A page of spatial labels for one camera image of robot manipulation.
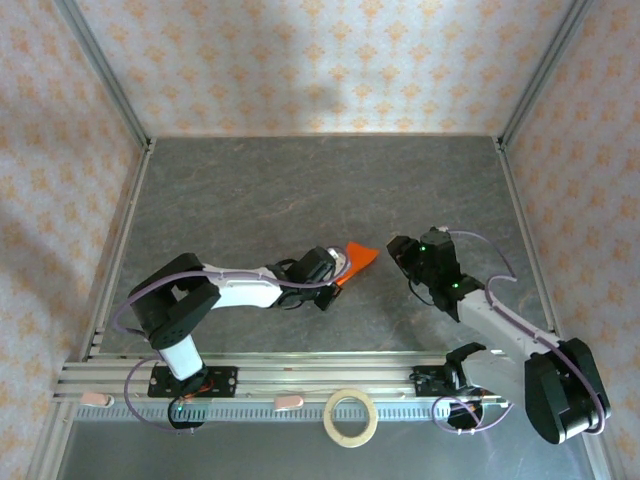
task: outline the cable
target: cable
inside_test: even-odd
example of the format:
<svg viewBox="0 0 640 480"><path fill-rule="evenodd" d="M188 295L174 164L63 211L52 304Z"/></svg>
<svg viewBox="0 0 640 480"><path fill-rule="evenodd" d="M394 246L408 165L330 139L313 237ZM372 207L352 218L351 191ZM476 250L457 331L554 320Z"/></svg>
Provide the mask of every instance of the cable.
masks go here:
<svg viewBox="0 0 640 480"><path fill-rule="evenodd" d="M469 237L479 238L485 243L488 243L489 245L491 245L493 249L498 253L498 255L500 255L500 258L502 259L504 264L507 266L507 270L509 270L509 273L511 274L511 276L514 279L517 279L516 272L513 270L513 267L511 267L511 263L509 263L509 260L507 260L507 257L504 255L504 253L502 253L502 250L500 250L500 247L498 247L498 245L495 242L493 242L492 240L489 240L487 237L483 235L480 235L479 233L471 232L469 230L448 230L448 232L449 234L452 234L452 235L467 235Z"/></svg>
<svg viewBox="0 0 640 480"><path fill-rule="evenodd" d="M120 325L120 317L124 314L125 310L133 305L135 302L140 300L145 295L151 293L157 288L163 287L169 283L176 282L178 280L182 280L184 278L194 278L194 277L206 277L209 279L223 279L223 278L234 278L237 280L263 280L272 285L281 286L281 287L290 287L290 288L320 288L327 285L331 285L336 280L342 278L351 268L351 260L349 259L349 255L346 250L342 247L327 247L327 250L333 250L334 252L344 256L345 263L340 269L338 273L332 276L329 279L322 280L321 282L316 283L293 283L287 282L286 280L278 280L277 278L267 277L262 273L256 272L246 272L246 271L224 271L224 272L208 272L206 270L197 270L190 272L180 272L174 273L173 275L167 275L155 282L147 285L144 288L141 288L136 293L127 298L120 306L116 309L115 313L111 317L111 325L121 333L131 333L133 335L142 336L145 340L147 336L142 330L137 330L133 328L123 327Z"/></svg>
<svg viewBox="0 0 640 480"><path fill-rule="evenodd" d="M133 408L133 404L131 403L131 399L129 398L129 385L131 384L131 379L133 378L133 374L145 363L149 363L149 362L153 362L153 361L158 361L160 360L159 356L154 356L151 358L145 358L143 360L140 360L138 363L136 363L133 368L131 369L131 371L129 372L129 375L127 375L127 379L124 381L124 403L127 404L127 408L129 409L129 411L131 412L131 415L133 415L134 417L136 417L139 421L141 421L142 423L144 423L145 425L148 425L150 427L153 427L161 432L164 433L172 433L172 434L177 434L177 431L174 430L173 428L169 428L169 427L165 427L163 425L158 425L157 423L153 423L150 422L149 420L147 420L146 418L144 418L142 415L140 415L140 413Z"/></svg>
<svg viewBox="0 0 640 480"><path fill-rule="evenodd" d="M567 368L571 371L571 373L573 373L576 376L576 378L580 381L580 383L582 383L582 386L585 388L585 390L589 394L589 397L591 398L591 401L593 402L593 405L596 408L596 413L598 415L598 424L594 428L585 430L585 432L592 435L599 435L604 431L604 427L606 423L606 414L604 411L604 407L602 406L602 403L600 402L600 398L598 397L598 394L596 393L595 389L593 388L591 383L589 383L589 380L587 380L587 378L580 371L580 369L557 346L555 346L546 338L538 336L538 334L534 330L531 330L530 328L522 325L515 318L513 318L511 315L509 315L507 312L505 312L500 308L500 305L496 303L496 299L493 296L493 293L491 292L489 285L493 280L496 280L502 277L504 277L504 275L494 275L493 277L489 278L489 280L487 281L487 288L485 289L485 297L487 299L487 302L502 318L504 318L507 322L509 322L509 324L516 327L522 333L533 338L535 341L539 342L545 348L548 348L549 350L551 350L554 353L554 355L558 357L567 366Z"/></svg>
<svg viewBox="0 0 640 480"><path fill-rule="evenodd" d="M418 300L420 300L422 303L424 303L425 305L427 305L429 307L433 307L433 303L427 302L424 298L422 298L420 295L418 295L418 292L416 292L413 289L413 282L411 281L411 279L409 279L409 290L411 290L411 293L413 293L418 298Z"/></svg>
<svg viewBox="0 0 640 480"><path fill-rule="evenodd" d="M605 427L605 423L606 423L606 414L605 414L605 411L604 411L604 407L602 406L602 403L600 402L600 398L598 397L598 394L596 393L595 389L593 388L593 385L591 385L591 383L589 383L589 380L587 380L587 378L580 371L580 369L556 345L554 345L553 343L548 341L546 338L544 338L542 336L538 336L538 333L535 330L531 330L530 328L526 327L525 325L522 325L519 321L517 321L515 318L513 318L510 314L508 314L506 311L502 310L502 308L500 307L499 302L497 301L497 299L493 295L493 292L491 291L491 283L494 280L508 280L510 282L517 282L518 281L518 277L516 276L513 268L511 267L511 264L507 260L507 257L504 256L504 254L502 253L500 248L498 248L498 246L494 242L492 242L488 238L480 235L479 233L470 232L470 231L467 231L467 230L449 230L449 233L450 234L458 234L458 235L468 235L468 236L472 236L472 237L475 237L475 238L479 238L479 239L485 241L486 243L488 243L489 245L491 245L494 248L494 250L496 252L498 252L498 255L500 255L500 258L502 258L502 261L507 266L507 269L509 270L510 275L493 275L493 276L489 277L489 279L487 280L487 286L486 286L485 291L484 291L485 298L487 299L487 303L498 313L498 315L500 315L502 318L504 318L509 324L511 324L512 326L514 326L518 330L520 330L525 335L531 337L534 341L539 342L545 348L548 348L550 351L552 351L553 354L556 355L567 366L567 368L571 371L571 373L573 373L576 376L576 378L580 381L580 383L582 383L582 386L585 388L585 390L589 394L589 397L591 398L591 401L593 402L593 404L594 404L594 406L596 408L596 413L598 415L598 424L594 428L585 430L585 432L589 433L589 434L592 434L592 435L598 435L598 434L602 433L604 431L604 427Z"/></svg>
<svg viewBox="0 0 640 480"><path fill-rule="evenodd" d="M453 429L453 428L446 428L444 426L442 426L439 422L438 419L436 417L436 407L438 406L438 404L440 402L442 402L443 400L450 400L453 401L459 405L461 405L467 412L469 412L469 415L471 415L471 417L473 418L473 421L476 422L476 428L470 428L468 430L462 430L462 429ZM498 423L500 423L504 417L507 416L507 414L511 411L511 409L513 408L513 404L510 404L507 409L500 414L500 416L495 419L493 422L491 422L488 425L483 425L480 426L480 423L482 422L482 419L478 418L478 416L476 415L476 413L473 411L473 409L471 407L469 407L469 405L467 405L466 403L464 403L461 399L459 399L458 397L452 397L452 396L444 396L444 397L439 397L435 402L433 402L433 405L431 406L431 418L433 419L433 423L442 431L447 432L447 433L455 433L457 435L461 435L463 433L468 433L473 435L474 433L477 432L484 432L486 430L489 430L490 428L495 427Z"/></svg>

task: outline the metal plate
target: metal plate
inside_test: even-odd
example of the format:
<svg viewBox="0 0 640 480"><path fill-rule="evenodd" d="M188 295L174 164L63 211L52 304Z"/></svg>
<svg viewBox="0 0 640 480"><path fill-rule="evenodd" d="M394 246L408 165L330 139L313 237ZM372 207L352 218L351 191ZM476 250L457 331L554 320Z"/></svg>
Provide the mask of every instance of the metal plate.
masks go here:
<svg viewBox="0 0 640 480"><path fill-rule="evenodd" d="M210 367L202 384L213 384L213 388L200 392L196 398L229 398L236 393L238 369L236 367ZM175 398L183 392L181 383L171 374L169 367L156 366L149 379L150 398Z"/></svg>

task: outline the metal corner post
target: metal corner post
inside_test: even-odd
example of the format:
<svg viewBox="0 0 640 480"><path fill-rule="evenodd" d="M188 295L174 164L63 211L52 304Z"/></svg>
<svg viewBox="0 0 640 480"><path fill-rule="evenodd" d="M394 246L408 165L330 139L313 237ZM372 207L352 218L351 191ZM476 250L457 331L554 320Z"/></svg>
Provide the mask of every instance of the metal corner post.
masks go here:
<svg viewBox="0 0 640 480"><path fill-rule="evenodd" d="M87 20L80 11L80 7L78 7L75 0L55 0L55 3L63 18L69 25L69 28L71 28L71 31L78 40L78 43L82 47L85 55L91 62L96 74L100 77L100 80L102 80L113 104L120 112L120 115L122 115L131 135L140 147L147 147L149 144L149 136L145 133L140 120L120 85L120 82L109 66L104 52L93 35Z"/></svg>
<svg viewBox="0 0 640 480"><path fill-rule="evenodd" d="M549 47L547 47L516 108L511 114L503 134L498 137L499 143L503 148L507 148L513 143L518 130L522 127L527 115L533 109L540 93L560 62L562 54L582 25L582 20L591 4L593 4L593 0L574 0L571 4L567 15L560 24L560 28Z"/></svg>

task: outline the wallpaper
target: wallpaper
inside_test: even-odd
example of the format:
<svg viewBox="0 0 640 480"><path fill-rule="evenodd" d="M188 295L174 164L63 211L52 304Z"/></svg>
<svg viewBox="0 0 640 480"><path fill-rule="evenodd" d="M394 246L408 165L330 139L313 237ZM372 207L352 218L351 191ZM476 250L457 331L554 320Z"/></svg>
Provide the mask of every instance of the wallpaper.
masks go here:
<svg viewBox="0 0 640 480"><path fill-rule="evenodd" d="M22 479L139 157L50 0L0 4L0 479Z"/></svg>
<svg viewBox="0 0 640 480"><path fill-rule="evenodd" d="M570 0L79 0L148 134L502 130Z"/></svg>
<svg viewBox="0 0 640 480"><path fill-rule="evenodd" d="M567 333L591 346L639 478L640 2L594 3L509 158Z"/></svg>

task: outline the metal extrusion frame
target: metal extrusion frame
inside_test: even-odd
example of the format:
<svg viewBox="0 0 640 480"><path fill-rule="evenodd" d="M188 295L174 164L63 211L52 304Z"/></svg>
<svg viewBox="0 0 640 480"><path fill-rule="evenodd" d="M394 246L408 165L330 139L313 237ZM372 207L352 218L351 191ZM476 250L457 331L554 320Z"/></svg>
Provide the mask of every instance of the metal extrusion frame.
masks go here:
<svg viewBox="0 0 640 480"><path fill-rule="evenodd" d="M99 392L114 396L118 401L123 395L124 380L137 362L137 356L120 356L100 353L107 315L113 300L122 258L127 245L134 210L144 181L147 165L153 153L155 140L149 142L144 129L131 107L113 70L110 68L95 36L91 32L75 0L55 0L60 12L76 35L85 54L127 127L136 141L144 147L137 171L127 199L127 209L117 233L117 243L112 253L109 270L101 295L91 318L91 326L85 335L82 362L66 363L55 387L45 426L40 435L29 468L27 479L44 480L56 478L61 466L67 440L74 419L82 408L79 399L85 392ZM543 271L538 262L531 230L522 209L520 197L509 167L506 151L522 126L536 99L550 78L573 35L579 29L593 0L574 0L551 44L543 55L536 71L511 115L504 133L494 139L500 156L509 192L512 197L518 223L522 231L527 254L533 267L534 278L542 300L545 317L550 329L562 334L561 325L549 293L545 287ZM326 402L340 388L357 388L369 394L377 404L396 405L403 408L422 402L429 405L433 399L416 399L408 373L414 365L444 363L443 356L420 353L347 353L347 354L227 354L203 355L209 365L234 365L241 368L236 398L215 400L206 403L215 405L260 405L276 395L303 394L307 402ZM136 405L158 405L157 399L146 397L146 386L151 365L143 366L131 384L131 393ZM498 397L486 398L501 404ZM400 413L394 419L400 419ZM615 451L612 435L582 436L585 442L594 475L599 479L623 478L620 459Z"/></svg>
<svg viewBox="0 0 640 480"><path fill-rule="evenodd" d="M62 464L71 426L76 414L108 421L127 418L122 402L124 382L138 358L98 358L88 362L68 362L64 365L54 389L45 427L40 436L34 461L27 480L56 478ZM337 390L355 388L376 403L382 421L425 421L431 419L431 406L436 397L415 396L409 375L415 365L443 365L443 355L421 353L283 353L203 355L207 365L234 365L240 368L236 396L233 399L196 399L194 407L201 418L215 421L236 421L251 417L269 421L317 421L322 405ZM153 365L144 365L132 377L130 394L136 408L145 418L162 418L169 399L147 397L147 386ZM111 395L115 410L82 407L80 398L86 392ZM303 395L309 404L303 415L273 414L273 399L279 395ZM463 400L477 397L462 397ZM483 397L485 405L506 407L506 401L495 395ZM347 408L345 419L360 418L358 410ZM446 418L446 408L436 416Z"/></svg>
<svg viewBox="0 0 640 480"><path fill-rule="evenodd" d="M582 21L592 3L593 0L574 0L569 7L558 31L540 59L540 63L538 63L531 80L529 80L518 104L507 121L504 132L499 137L499 143L503 148L506 149L513 144L518 130L533 109L536 100L555 71L571 39L581 27Z"/></svg>
<svg viewBox="0 0 640 480"><path fill-rule="evenodd" d="M69 25L69 28L71 28L78 40L82 50L84 50L87 59L91 62L96 74L100 80L102 80L114 106L118 112L120 112L120 115L122 115L129 132L140 147L146 147L149 144L149 137L145 133L144 127L129 103L116 74L109 65L104 52L100 48L78 4L75 0L55 0L55 3L67 22L67 25Z"/></svg>
<svg viewBox="0 0 640 480"><path fill-rule="evenodd" d="M98 342L99 345L102 340L101 336L98 336L97 340L95 337L98 335L98 332L100 335L104 333L104 324L107 321L107 315L111 308L118 278L120 278L120 266L127 246L129 230L131 229L131 223L133 222L133 215L138 203L138 197L140 196L140 190L142 189L142 183L147 171L149 159L153 154L155 145L156 139L153 138L149 142L149 145L142 151L133 179L129 185L129 195L126 200L126 208L122 215L118 231L116 232L115 244L113 251L111 252L111 257L109 258L107 274L100 289L100 295L91 314L89 327L87 328L87 332L85 333L82 341L80 355L82 360L89 358L92 352L97 353L95 344Z"/></svg>

